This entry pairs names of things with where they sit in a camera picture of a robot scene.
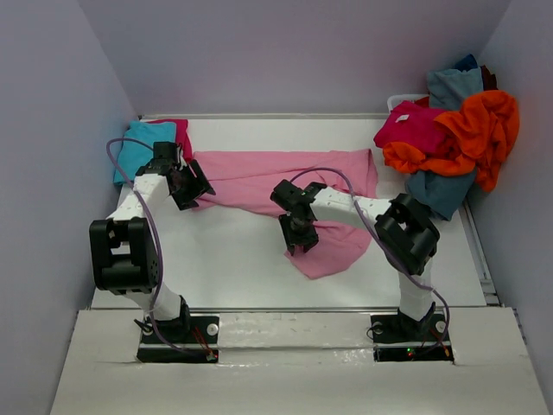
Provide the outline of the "light pink t-shirt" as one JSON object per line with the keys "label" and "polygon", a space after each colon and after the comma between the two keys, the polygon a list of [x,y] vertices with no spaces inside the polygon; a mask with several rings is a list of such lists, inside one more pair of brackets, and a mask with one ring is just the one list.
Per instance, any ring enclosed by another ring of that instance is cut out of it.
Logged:
{"label": "light pink t-shirt", "polygon": [[[346,194],[352,185],[356,195],[376,196],[378,172],[370,150],[197,151],[194,160],[215,191],[198,200],[200,209],[218,205],[276,218],[285,210],[270,195],[283,181],[290,183],[293,201],[313,199],[318,183]],[[366,230],[335,221],[317,220],[314,228],[314,247],[285,252],[310,279],[346,271],[372,242]]]}

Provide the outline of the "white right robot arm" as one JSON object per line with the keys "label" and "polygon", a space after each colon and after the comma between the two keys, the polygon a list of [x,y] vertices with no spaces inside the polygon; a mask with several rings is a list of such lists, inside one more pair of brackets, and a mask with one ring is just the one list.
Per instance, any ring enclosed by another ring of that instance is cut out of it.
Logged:
{"label": "white right robot arm", "polygon": [[317,221],[366,230],[397,270],[400,303],[390,322],[372,318],[372,339],[380,343],[420,342],[435,313],[432,259],[440,233],[425,208],[410,195],[387,199],[352,196],[312,182],[301,189],[278,183],[270,199],[284,213],[278,219],[290,254],[308,252],[322,242]]}

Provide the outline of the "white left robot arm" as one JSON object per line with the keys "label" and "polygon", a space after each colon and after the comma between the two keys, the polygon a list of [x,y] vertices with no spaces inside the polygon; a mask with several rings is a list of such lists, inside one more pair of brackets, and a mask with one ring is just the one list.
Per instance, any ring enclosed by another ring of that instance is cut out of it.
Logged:
{"label": "white left robot arm", "polygon": [[96,288],[133,301],[147,316],[157,338],[180,342],[191,331],[186,300],[164,282],[164,263],[155,211],[172,199],[176,207],[198,207],[215,191],[196,160],[186,161],[175,143],[155,142],[152,157],[124,181],[130,192],[104,220],[89,227]]}

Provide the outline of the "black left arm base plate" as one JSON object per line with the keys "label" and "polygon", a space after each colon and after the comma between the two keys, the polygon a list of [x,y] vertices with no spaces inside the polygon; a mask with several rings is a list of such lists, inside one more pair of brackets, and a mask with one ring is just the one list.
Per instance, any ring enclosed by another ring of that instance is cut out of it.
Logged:
{"label": "black left arm base plate", "polygon": [[177,350],[158,338],[148,317],[134,320],[140,328],[137,360],[142,363],[215,364],[219,361],[219,316],[192,314],[191,328],[184,332],[158,325],[162,337]]}

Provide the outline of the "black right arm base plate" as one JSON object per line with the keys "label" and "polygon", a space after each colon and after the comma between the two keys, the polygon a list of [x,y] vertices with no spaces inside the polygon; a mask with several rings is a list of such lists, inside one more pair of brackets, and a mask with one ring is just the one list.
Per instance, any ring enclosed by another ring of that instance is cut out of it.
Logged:
{"label": "black right arm base plate", "polygon": [[378,363],[454,361],[449,335],[444,335],[445,316],[434,314],[422,329],[403,327],[397,314],[371,315],[365,332],[373,344],[373,357]]}

